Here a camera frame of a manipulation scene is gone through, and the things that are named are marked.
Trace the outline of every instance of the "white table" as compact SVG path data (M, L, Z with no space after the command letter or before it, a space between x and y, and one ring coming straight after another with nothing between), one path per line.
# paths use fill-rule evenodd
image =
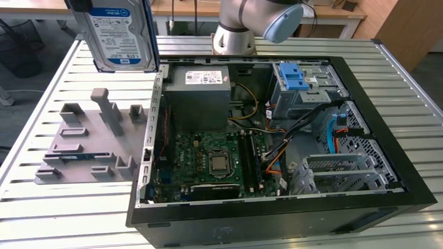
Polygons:
M210 54L208 37L157 37L161 54ZM257 54L341 56L406 152L437 204L400 215L361 233L254 241L205 248L443 248L443 114L382 46L368 40L256 40ZM153 75L100 74L88 46L74 41L53 80L0 167L0 247L152 248L125 227L130 182L37 186L33 174L61 121L64 103L89 100L106 87L118 108L149 106Z
M14 1L18 4L20 0L0 0L0 1ZM65 27L65 23L62 20L72 20L74 17L70 14L70 11L64 8L64 4L54 4L53 6L48 5L48 9L38 9L34 7L34 4L32 4L32 1L37 0L22 0L22 1L30 1L30 3L22 3L22 6L13 6L13 12L5 11L1 6L9 6L5 3L0 5L0 19L32 19L32 20L57 20L58 26L61 28ZM156 12L157 8L156 2L153 2L152 10L153 13ZM312 24L313 18L312 18L312 11L308 9L306 6L302 6L305 9L305 15L301 19L301 24ZM153 15L154 21L157 22L157 29L158 29L158 35L166 36L168 35L168 21L170 19L169 15ZM348 18L318 18L317 19L317 25L342 25L344 29L340 34L340 39L350 39L354 33L354 30L358 26L358 23L364 16L348 16ZM185 21L185 22L193 22L193 16L174 16L174 21ZM198 16L197 21L200 22L218 22L217 17L205 17Z

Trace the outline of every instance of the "power supply label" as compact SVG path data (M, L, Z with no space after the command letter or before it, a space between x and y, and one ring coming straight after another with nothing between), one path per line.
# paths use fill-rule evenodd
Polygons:
M221 71L186 71L185 85L222 84Z

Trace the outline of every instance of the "motherboard chip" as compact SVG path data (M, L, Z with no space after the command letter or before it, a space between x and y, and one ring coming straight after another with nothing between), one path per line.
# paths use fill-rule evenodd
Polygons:
M209 174L214 178L224 178L230 173L229 151L213 149L208 151Z
M212 162L210 162L210 168L213 171L218 171L218 170L226 170L228 166L226 166L226 158L224 156L220 157L212 157Z

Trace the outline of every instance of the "green circuit board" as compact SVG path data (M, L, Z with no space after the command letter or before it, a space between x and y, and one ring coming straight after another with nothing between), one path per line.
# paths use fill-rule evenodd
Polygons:
M177 133L174 138L174 165L170 186L192 186L196 184L238 184L238 198L274 196L272 177L262 181L262 189L249 192L244 188L244 173L238 154L237 133L205 132L196 134ZM265 151L264 136L253 133L257 155ZM210 172L210 155L228 155L229 173L213 175ZM181 201L180 187L162 190L162 196L170 201Z

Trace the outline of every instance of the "hard drive label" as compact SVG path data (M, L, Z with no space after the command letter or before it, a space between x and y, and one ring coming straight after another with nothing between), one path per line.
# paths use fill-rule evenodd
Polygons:
M141 60L136 36L129 32L132 17L128 9L92 8L90 22L105 58L114 64L137 64Z

